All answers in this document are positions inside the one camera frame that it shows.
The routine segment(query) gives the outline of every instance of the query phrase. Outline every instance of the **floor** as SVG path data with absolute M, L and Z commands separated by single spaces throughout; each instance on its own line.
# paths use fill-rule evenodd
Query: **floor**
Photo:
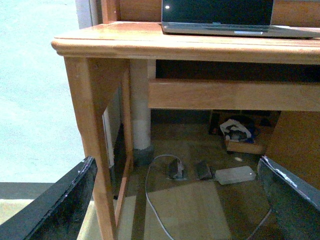
M 155 156 L 173 154 L 181 158 L 188 180 L 167 179 L 167 165 L 173 158 L 160 158 L 150 168 L 147 181 L 150 200 L 175 240 L 246 239 L 269 210 L 258 177 L 230 185 L 197 181 L 194 165 L 206 160 L 215 170 L 250 166 L 257 172 L 259 156 L 228 154 L 221 137 L 207 132 L 207 124 L 152 124 Z M 146 201 L 147 169 L 147 166 L 136 167 L 130 176 L 119 226 L 120 240 L 169 239 Z M 271 214 L 252 239 L 282 239 L 274 215 Z

